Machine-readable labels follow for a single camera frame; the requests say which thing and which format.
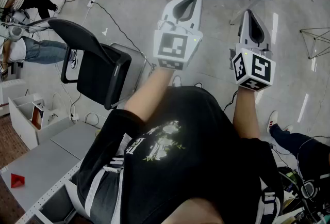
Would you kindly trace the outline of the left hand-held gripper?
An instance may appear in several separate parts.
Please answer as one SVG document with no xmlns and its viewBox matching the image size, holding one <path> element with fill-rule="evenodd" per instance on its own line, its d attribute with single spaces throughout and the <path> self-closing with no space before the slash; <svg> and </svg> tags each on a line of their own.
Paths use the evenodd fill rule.
<svg viewBox="0 0 330 224">
<path fill-rule="evenodd" d="M 154 31 L 157 66 L 177 71 L 188 67 L 202 42 L 201 15 L 202 0 L 171 0 L 166 4 Z"/>
</svg>

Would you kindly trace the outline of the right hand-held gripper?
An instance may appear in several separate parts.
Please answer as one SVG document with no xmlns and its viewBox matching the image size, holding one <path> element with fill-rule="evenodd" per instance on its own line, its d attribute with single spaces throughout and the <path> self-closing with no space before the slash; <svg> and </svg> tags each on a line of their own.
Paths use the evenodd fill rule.
<svg viewBox="0 0 330 224">
<path fill-rule="evenodd" d="M 230 54 L 236 84 L 256 92 L 272 86 L 276 63 L 271 59 L 270 33 L 261 18 L 250 9 L 242 15 L 238 37 L 239 43 Z M 252 43 L 259 48 L 246 45 Z"/>
</svg>

